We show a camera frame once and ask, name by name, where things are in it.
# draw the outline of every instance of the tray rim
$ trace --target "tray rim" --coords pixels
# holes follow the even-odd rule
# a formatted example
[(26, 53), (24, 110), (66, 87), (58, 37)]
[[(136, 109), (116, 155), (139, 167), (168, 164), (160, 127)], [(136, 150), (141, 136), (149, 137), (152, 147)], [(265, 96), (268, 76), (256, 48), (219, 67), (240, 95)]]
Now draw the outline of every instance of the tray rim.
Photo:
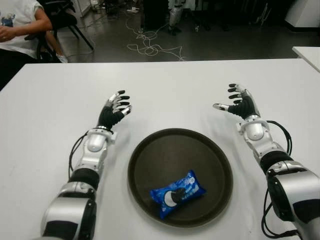
[[(230, 175), (229, 175), (229, 182), (230, 183), (229, 183), (229, 188), (228, 188), (227, 193), (226, 193), (226, 199), (224, 201), (219, 200), (218, 204), (221, 204), (221, 207), (218, 209), (218, 211), (214, 212), (206, 220), (203, 220), (201, 222), (196, 222), (196, 223), (192, 223), (192, 224), (188, 224), (188, 225), (186, 225), (186, 224), (182, 225), (182, 224), (177, 224), (177, 223), (170, 222), (170, 221), (165, 221), (165, 220), (160, 219), (159, 217), (154, 216), (151, 212), (149, 212), (148, 206), (146, 206), (145, 202), (140, 198), (140, 195), (138, 194), (138, 190), (136, 188), (136, 185), (134, 184), (135, 181), (133, 181), (133, 179), (134, 179), (134, 174), (133, 173), (134, 173), (134, 169), (135, 169), (136, 161), (137, 161), (137, 158), (134, 159), (134, 156), (136, 156), (136, 154), (139, 154), (139, 152), (141, 152), (144, 149), (143, 148), (144, 145), (149, 145), (155, 139), (158, 139), (158, 138), (163, 137), (163, 136), (172, 135), (172, 134), (192, 137), (194, 139), (197, 139), (198, 141), (201, 141), (203, 144), (207, 145), (208, 147), (210, 147), (209, 145), (213, 146), (215, 148), (215, 150), (216, 150), (214, 152), (216, 154), (220, 154), (222, 156), (222, 159), (224, 160), (223, 162), (220, 161), (220, 163), (222, 164), (222, 168), (224, 170), (227, 169), (227, 171), (230, 172)], [(230, 202), (232, 194), (233, 194), (234, 178), (233, 178), (232, 168), (231, 168), (231, 165), (230, 165), (230, 163), (228, 161), (227, 156), (222, 151), (222, 149), (215, 142), (213, 142), (210, 138), (208, 138), (207, 136), (205, 136), (205, 135), (203, 135), (203, 134), (201, 134), (199, 132), (196, 132), (196, 131), (193, 131), (193, 130), (190, 130), (190, 129), (186, 129), (186, 128), (165, 128), (165, 129), (161, 129), (161, 130), (158, 130), (156, 132), (153, 132), (150, 135), (146, 136), (135, 147), (133, 153), (131, 154), (131, 157), (130, 157), (130, 160), (129, 160), (129, 164), (128, 164), (128, 168), (127, 168), (127, 183), (128, 183), (128, 186), (129, 186), (129, 192), (133, 196), (136, 204), (150, 218), (152, 218), (153, 220), (156, 220), (157, 222), (159, 222), (161, 224), (172, 226), (172, 227), (194, 228), (194, 227), (203, 226), (203, 225), (213, 221), (222, 212), (224, 212), (224, 210), (229, 205), (229, 202)]]

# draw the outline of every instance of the white t-shirt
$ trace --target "white t-shirt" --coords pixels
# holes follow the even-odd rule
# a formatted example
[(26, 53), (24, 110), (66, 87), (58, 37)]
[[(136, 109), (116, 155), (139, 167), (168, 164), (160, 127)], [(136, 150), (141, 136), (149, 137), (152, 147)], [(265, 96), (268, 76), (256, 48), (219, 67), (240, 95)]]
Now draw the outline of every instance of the white t-shirt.
[[(17, 27), (36, 20), (38, 8), (42, 8), (36, 0), (0, 0), (0, 25)], [(38, 40), (25, 40), (25, 36), (16, 36), (10, 41), (0, 42), (0, 49), (27, 54), (36, 58)]]

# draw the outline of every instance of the chair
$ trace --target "chair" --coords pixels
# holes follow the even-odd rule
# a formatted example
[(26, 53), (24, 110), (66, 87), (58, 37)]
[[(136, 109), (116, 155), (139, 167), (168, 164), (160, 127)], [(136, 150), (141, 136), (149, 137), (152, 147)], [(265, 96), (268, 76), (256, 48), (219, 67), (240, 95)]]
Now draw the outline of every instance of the chair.
[(31, 41), (33, 39), (38, 39), (36, 59), (39, 61), (39, 63), (61, 63), (59, 58), (57, 58), (56, 52), (48, 46), (45, 36), (45, 32), (39, 32), (27, 35), (24, 40)]
[(68, 27), (77, 39), (79, 39), (78, 33), (91, 50), (94, 49), (88, 39), (77, 27), (78, 22), (76, 17), (66, 12), (68, 9), (72, 10), (74, 13), (76, 12), (71, 0), (38, 0), (38, 2), (43, 6), (45, 13), (52, 23), (53, 35), (55, 38), (58, 36), (59, 29)]

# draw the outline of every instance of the person's hand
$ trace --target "person's hand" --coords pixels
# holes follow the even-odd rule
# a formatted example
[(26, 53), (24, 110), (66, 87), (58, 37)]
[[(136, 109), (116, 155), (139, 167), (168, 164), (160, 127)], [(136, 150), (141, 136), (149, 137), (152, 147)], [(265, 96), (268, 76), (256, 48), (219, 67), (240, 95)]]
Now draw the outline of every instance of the person's hand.
[(16, 29), (9, 26), (0, 26), (0, 43), (10, 41), (16, 37)]

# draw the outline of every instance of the black pants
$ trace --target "black pants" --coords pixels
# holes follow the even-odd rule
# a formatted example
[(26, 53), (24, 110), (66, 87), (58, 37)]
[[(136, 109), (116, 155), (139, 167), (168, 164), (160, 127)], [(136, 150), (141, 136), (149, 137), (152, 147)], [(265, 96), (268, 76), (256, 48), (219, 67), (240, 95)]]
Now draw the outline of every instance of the black pants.
[(0, 91), (25, 64), (37, 62), (27, 54), (0, 49)]

